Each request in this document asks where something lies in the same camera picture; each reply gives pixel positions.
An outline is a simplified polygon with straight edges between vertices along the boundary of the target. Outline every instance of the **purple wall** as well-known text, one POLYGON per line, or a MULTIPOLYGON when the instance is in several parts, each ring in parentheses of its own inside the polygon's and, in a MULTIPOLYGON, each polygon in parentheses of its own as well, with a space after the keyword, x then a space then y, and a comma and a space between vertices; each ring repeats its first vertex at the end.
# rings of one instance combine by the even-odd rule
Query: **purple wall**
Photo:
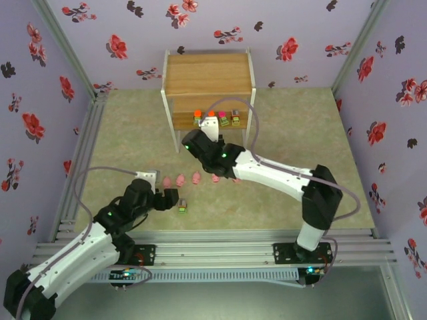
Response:
MULTIPOLYGON (((5 288, 8 274, 29 262, 37 242, 47 241, 89 96, 31 2, 2 4, 0 28, 0 288, 5 288)), ((2 319, 4 312, 1 304, 2 319)))
POLYGON ((80 0, 48 3, 96 87, 110 83, 109 87, 118 89, 155 89, 161 87, 157 76, 165 50, 176 54, 180 46, 184 51, 251 47, 257 87, 267 87, 272 81, 276 87, 331 87, 373 1, 339 1, 328 6, 330 0, 135 0, 130 7, 133 11, 127 8, 128 1, 87 0, 81 7, 80 0), (171 4, 182 16, 169 13, 166 17, 171 4), (175 23, 182 18, 189 21, 183 27, 177 23, 175 29, 174 17, 175 23), (256 27, 259 21, 262 29, 256 27), (224 37, 234 27, 240 32, 224 37), (112 35, 120 40, 109 43, 112 35), (285 57, 292 60, 284 61, 276 51, 292 37, 298 47, 285 46, 285 57), (144 81, 144 71, 154 77, 144 81))
POLYGON ((414 319, 425 319, 427 294, 425 12, 425 0, 391 1, 336 95, 344 129, 352 128, 349 141, 375 224, 396 251, 414 319))

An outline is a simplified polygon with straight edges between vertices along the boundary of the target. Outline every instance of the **pink object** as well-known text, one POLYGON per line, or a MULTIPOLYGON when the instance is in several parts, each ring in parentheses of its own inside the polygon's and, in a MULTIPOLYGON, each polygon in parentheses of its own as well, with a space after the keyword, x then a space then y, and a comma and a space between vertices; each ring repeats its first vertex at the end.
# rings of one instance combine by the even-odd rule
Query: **pink object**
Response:
POLYGON ((214 183, 220 182, 220 177, 218 177, 217 175, 215 175, 215 173, 212 173, 212 181, 214 183))
POLYGON ((176 178, 176 185, 177 187, 182 187, 184 183, 185 183, 185 177, 181 173, 180 175, 178 175, 178 178, 176 178))
POLYGON ((165 177, 165 179, 163 179, 163 188, 164 189, 171 189, 172 186, 172 180, 169 177, 165 177))
POLYGON ((201 179, 200 172, 199 172, 199 171, 196 171, 196 172, 193 174, 193 183, 194 183, 195 185, 198 185, 198 184, 199 184, 199 182, 200 182, 200 179, 201 179))

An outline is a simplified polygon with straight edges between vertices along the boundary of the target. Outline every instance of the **floral wallpaper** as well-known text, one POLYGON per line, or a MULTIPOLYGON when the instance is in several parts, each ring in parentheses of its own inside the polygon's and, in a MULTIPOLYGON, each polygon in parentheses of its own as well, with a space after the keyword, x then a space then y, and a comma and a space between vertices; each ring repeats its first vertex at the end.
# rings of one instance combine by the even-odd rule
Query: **floral wallpaper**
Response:
MULTIPOLYGON (((159 89, 166 49, 185 55, 247 47, 257 87, 330 87, 373 0, 47 2, 100 92, 107 83, 109 89, 159 89)), ((367 59, 361 79, 369 68, 367 59)))
POLYGON ((336 94, 381 235, 405 280, 413 319, 427 294, 427 35, 423 0, 391 1, 336 94))
MULTIPOLYGON (((0 11, 0 288, 46 242, 89 96, 30 1, 0 11)), ((0 290, 0 301, 4 290, 0 290)), ((0 306, 0 319, 8 319, 0 306)))

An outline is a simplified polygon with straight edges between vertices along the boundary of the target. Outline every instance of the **wooden shelf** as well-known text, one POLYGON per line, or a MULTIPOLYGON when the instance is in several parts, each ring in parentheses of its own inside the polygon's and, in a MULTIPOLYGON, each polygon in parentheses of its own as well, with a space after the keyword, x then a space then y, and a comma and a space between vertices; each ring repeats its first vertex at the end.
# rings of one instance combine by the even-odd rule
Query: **wooden shelf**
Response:
MULTIPOLYGON (((193 115, 194 112, 179 112, 174 113, 172 117, 173 122, 173 128, 175 130, 192 130, 197 129, 198 126, 193 124, 193 115)), ((246 126, 248 125, 248 112, 240 112, 240 125, 232 125, 231 121, 232 113, 231 111, 226 112, 226 117, 228 121, 230 122, 229 125, 226 125, 224 127, 221 127, 220 130, 226 130, 226 129, 246 129, 246 126)))
MULTIPOLYGON (((248 100, 250 96, 241 95, 239 98, 248 100)), ((173 113, 180 112, 194 112, 195 110, 200 110, 202 112, 207 111, 211 105, 213 105, 216 101, 220 100, 220 96, 215 97, 176 97, 173 99, 173 113)), ((238 110, 239 112, 248 112, 248 106, 236 100, 224 101, 213 108, 214 111, 232 111, 238 110)))
POLYGON ((167 98, 202 95, 250 96, 252 83, 247 53, 170 55, 167 60, 167 98))

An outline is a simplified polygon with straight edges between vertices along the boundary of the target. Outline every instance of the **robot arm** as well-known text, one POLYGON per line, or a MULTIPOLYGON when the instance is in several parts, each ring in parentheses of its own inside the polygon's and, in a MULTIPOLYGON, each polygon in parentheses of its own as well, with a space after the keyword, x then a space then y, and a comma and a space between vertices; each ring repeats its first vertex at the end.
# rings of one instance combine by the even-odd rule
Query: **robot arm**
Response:
POLYGON ((152 209, 167 210, 178 201, 177 189, 165 189, 164 196, 155 188, 157 173, 137 173, 123 197, 115 198, 94 217, 87 237, 82 241, 87 227, 78 237, 46 262, 27 273, 16 270, 6 283, 3 305, 16 317, 19 301, 30 283, 41 274, 40 280, 25 298, 21 315, 24 320, 50 320, 62 302, 78 287, 105 268, 125 265, 133 255, 135 241, 126 232, 132 229, 139 217, 152 209), (65 259, 59 260, 46 272, 42 271, 52 261, 75 244, 80 245, 65 259))
MULTIPOLYGON (((232 143, 225 144, 219 135, 216 117, 206 117, 200 129, 190 131, 182 140, 185 148, 197 158, 208 173, 218 177, 248 180, 282 191, 302 202, 304 223, 296 240, 296 254, 303 257, 315 251, 334 219, 342 192, 327 185, 285 173, 258 163, 249 150, 232 143)), ((307 176, 335 182, 327 167, 301 169, 259 157, 263 163, 289 169, 307 176)))

